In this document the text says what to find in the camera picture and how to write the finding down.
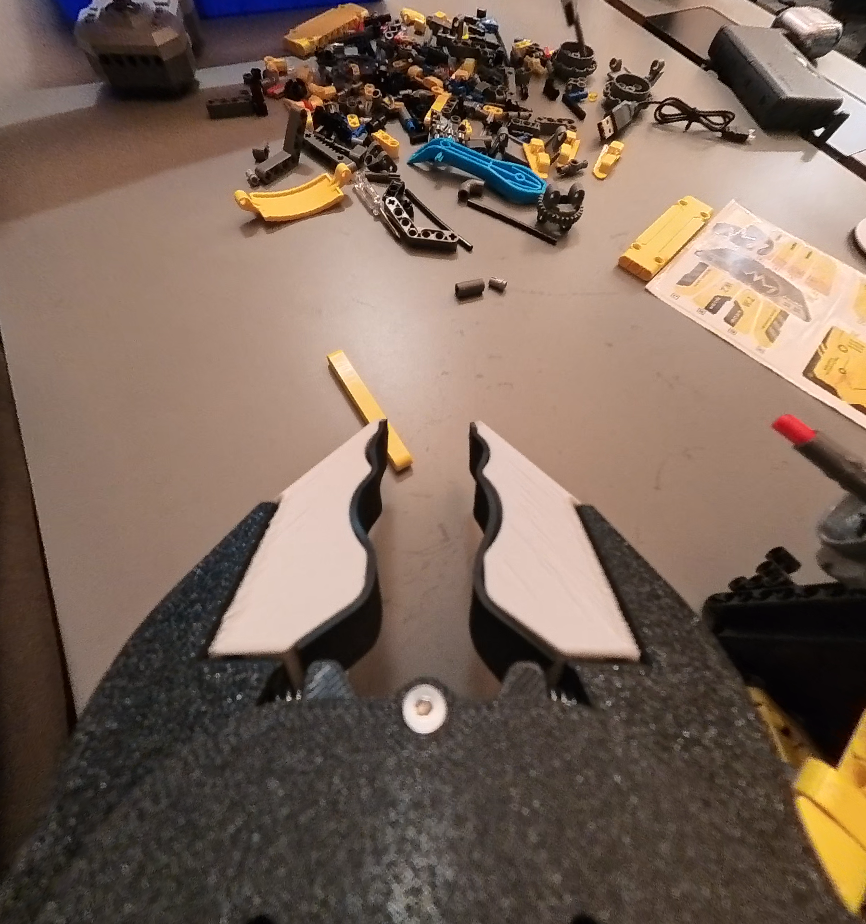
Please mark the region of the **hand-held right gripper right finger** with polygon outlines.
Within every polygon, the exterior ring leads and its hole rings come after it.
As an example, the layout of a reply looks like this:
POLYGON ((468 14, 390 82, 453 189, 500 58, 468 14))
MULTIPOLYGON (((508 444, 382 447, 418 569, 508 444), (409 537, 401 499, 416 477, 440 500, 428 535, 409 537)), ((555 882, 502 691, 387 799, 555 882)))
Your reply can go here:
POLYGON ((534 663, 557 682, 574 664, 642 659, 586 524, 586 508, 484 422, 469 429, 473 517, 470 633, 490 673, 534 663))

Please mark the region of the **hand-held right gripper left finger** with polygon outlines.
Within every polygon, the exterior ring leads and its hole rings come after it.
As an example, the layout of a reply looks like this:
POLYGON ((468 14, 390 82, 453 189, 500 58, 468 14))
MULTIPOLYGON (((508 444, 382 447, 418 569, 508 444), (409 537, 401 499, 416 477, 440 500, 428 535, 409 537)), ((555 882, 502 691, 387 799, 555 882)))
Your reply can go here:
POLYGON ((287 487, 208 644, 211 659, 276 661, 301 687, 307 668, 350 668, 381 632, 378 557, 386 421, 366 425, 287 487))

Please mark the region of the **yellow thin beam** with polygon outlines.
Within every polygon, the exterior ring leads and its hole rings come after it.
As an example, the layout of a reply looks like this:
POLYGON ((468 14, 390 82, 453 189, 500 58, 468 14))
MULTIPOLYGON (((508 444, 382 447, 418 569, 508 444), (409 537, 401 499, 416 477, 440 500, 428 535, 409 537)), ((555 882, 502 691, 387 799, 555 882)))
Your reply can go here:
POLYGON ((388 430, 388 459, 395 472, 404 472, 413 466, 413 456, 404 444, 400 434, 389 422, 388 415, 370 392, 369 387, 356 371, 354 365, 342 350, 328 353, 326 356, 331 374, 343 390, 347 400, 357 411, 365 424, 386 422, 388 430))

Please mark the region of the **pile of small building pieces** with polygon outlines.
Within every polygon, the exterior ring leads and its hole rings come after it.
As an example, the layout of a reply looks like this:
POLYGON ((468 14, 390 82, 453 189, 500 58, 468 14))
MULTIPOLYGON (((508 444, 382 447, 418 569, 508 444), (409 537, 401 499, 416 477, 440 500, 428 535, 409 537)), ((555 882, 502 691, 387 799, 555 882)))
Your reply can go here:
POLYGON ((451 138, 545 181, 551 171, 574 178, 588 167, 577 156, 558 170, 554 160, 557 134, 578 133, 581 102, 596 98, 590 76, 555 80, 549 58, 558 46, 506 42, 483 8, 451 17, 404 7, 393 17, 343 4, 291 29, 284 44, 297 68, 274 56, 260 67, 266 103, 279 100, 290 111, 291 139, 274 171, 307 152, 331 170, 347 164, 393 178, 401 150, 395 125, 413 146, 451 138))

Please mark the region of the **yellow black toy vehicle model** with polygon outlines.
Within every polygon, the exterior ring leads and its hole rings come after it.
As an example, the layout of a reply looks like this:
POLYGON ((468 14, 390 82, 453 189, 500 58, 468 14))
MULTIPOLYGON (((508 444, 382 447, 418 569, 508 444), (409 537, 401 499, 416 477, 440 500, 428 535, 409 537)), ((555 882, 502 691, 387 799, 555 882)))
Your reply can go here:
POLYGON ((790 768, 834 892, 866 922, 866 465, 793 415, 772 427, 844 491, 816 527, 832 582, 797 583, 800 562, 776 547, 709 597, 704 616, 790 768))

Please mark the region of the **yellow sticker sheet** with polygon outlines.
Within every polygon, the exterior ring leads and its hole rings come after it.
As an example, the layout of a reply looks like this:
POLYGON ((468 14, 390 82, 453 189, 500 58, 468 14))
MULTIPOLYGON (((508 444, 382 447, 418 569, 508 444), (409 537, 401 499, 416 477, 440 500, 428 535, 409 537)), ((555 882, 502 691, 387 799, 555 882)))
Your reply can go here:
POLYGON ((866 430, 866 274, 736 201, 647 291, 866 430))

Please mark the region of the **yellow rectangular panel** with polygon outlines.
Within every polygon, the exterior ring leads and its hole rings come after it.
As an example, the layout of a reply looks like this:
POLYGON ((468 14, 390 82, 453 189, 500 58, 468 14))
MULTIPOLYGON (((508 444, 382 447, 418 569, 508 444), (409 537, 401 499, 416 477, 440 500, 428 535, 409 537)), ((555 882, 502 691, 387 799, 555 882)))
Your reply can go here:
POLYGON ((712 206, 684 196, 640 233, 617 261, 633 277, 649 282, 711 220, 712 206))

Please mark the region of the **black long axle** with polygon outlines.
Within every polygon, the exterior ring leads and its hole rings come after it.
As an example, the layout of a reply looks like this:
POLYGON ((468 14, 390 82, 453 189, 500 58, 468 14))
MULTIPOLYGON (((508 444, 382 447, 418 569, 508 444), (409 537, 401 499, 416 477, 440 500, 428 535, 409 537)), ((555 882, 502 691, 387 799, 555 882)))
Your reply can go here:
POLYGON ((486 205, 484 202, 480 202, 476 199, 465 199, 463 203, 468 209, 472 209, 480 214, 485 214, 486 216, 499 221, 503 225, 507 225, 516 230, 519 230, 530 237, 534 237, 535 239, 547 243, 550 246, 556 246, 558 244, 559 239, 549 234, 549 232, 544 231, 537 226, 527 225, 525 222, 509 214, 502 213, 500 210, 494 209, 491 206, 486 205))

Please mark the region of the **grey bent technic liftarm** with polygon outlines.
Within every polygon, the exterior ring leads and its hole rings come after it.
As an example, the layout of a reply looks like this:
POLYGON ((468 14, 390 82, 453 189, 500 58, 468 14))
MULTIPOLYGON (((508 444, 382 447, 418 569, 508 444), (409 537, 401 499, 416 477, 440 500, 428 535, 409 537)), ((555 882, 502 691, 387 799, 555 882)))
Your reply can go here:
POLYGON ((473 245, 436 214, 402 180, 392 180, 381 196, 381 216, 404 248, 416 253, 452 256, 473 245))

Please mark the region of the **yellow curved arch panel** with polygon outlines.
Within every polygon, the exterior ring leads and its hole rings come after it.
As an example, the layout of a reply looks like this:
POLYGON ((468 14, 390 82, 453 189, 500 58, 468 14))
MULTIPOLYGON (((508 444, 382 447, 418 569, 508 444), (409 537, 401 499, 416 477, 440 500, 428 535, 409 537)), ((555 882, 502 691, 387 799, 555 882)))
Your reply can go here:
POLYGON ((322 174, 294 188, 282 191, 235 191, 237 206, 267 223, 284 224, 323 214, 341 204, 345 187, 355 170, 338 164, 332 175, 322 174))

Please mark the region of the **dark grey bevel gear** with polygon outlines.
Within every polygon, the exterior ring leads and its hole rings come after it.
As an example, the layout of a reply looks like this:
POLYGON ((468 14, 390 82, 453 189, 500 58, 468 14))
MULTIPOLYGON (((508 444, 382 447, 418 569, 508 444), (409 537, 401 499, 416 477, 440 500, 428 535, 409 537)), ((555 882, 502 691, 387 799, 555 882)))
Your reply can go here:
POLYGON ((576 182, 565 190, 547 184, 536 203, 536 223, 554 227, 558 234, 566 235, 584 214, 586 192, 576 182))

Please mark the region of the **blue brick separator tool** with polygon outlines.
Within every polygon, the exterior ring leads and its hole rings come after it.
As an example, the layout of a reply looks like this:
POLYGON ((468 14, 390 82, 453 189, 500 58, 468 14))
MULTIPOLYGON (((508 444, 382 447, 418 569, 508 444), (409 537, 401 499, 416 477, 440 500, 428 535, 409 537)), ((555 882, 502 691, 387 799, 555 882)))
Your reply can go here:
POLYGON ((487 189, 505 201, 518 205, 535 205, 547 190, 547 182, 530 167, 496 160, 446 137, 422 145, 407 163, 455 168, 484 182, 487 189))

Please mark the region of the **dark grey studded brick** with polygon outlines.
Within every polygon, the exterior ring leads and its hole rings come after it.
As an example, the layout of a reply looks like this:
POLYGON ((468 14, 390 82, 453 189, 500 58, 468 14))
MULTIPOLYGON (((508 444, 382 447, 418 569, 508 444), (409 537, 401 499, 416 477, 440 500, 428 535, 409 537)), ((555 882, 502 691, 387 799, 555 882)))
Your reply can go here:
POLYGON ((268 107, 263 86, 263 72, 253 67, 244 73, 242 85, 228 89, 223 95, 208 98, 208 117, 213 120, 238 117, 267 117, 268 107))

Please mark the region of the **dark grey wheel hub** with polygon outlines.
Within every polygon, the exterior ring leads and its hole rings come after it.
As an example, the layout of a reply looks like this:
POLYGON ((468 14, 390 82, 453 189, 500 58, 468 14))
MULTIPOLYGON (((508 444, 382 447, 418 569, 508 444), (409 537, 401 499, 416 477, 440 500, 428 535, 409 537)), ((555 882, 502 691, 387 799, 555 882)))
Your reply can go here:
POLYGON ((620 103, 644 103, 651 98, 651 91, 665 68, 663 59, 655 59, 650 64, 647 75, 632 73, 619 58, 610 60, 602 105, 609 112, 620 103))
POLYGON ((550 55, 549 70, 555 80, 567 82, 571 79, 592 75, 598 67, 594 49, 576 40, 562 42, 550 55))

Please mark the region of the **grey brick built model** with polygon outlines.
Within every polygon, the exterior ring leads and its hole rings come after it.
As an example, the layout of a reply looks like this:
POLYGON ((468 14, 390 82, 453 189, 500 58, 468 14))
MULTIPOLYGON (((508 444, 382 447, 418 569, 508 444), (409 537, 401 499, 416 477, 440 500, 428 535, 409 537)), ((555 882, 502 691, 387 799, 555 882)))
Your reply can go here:
POLYGON ((193 1, 94 1, 74 37, 97 75, 128 97, 182 95, 196 87, 200 19, 193 1))

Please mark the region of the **black power adapter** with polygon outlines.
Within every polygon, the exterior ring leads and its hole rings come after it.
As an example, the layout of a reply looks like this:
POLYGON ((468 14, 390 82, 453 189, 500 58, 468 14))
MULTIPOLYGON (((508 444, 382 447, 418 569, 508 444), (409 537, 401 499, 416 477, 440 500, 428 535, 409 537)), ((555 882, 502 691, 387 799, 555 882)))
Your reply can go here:
POLYGON ((823 139, 850 117, 842 94, 778 29, 725 25, 708 59, 762 129, 823 139))

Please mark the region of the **grey earbud case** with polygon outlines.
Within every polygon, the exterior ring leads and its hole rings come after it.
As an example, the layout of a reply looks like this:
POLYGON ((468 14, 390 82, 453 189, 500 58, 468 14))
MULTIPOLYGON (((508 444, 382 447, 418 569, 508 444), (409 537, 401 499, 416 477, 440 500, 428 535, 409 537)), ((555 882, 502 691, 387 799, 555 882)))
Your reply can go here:
POLYGON ((841 21, 815 6, 787 6, 774 16, 771 27, 813 62, 833 51, 844 32, 841 21))

